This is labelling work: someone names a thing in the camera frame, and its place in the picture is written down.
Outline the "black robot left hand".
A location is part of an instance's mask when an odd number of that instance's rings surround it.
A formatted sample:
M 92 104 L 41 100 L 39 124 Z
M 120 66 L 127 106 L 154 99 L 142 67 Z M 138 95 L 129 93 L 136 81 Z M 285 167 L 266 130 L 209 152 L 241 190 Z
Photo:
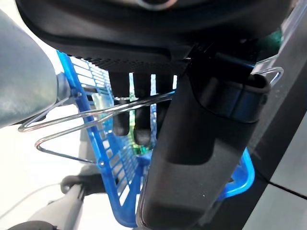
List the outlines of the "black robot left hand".
M 108 155 L 93 112 L 84 126 L 113 214 L 123 226 L 189 230 L 227 197 L 228 182 L 270 92 L 255 65 L 275 56 L 289 0 L 18 0 L 28 28 L 58 51 L 71 87 L 82 92 L 67 59 L 107 70 L 113 132 L 150 143 L 151 158 Z

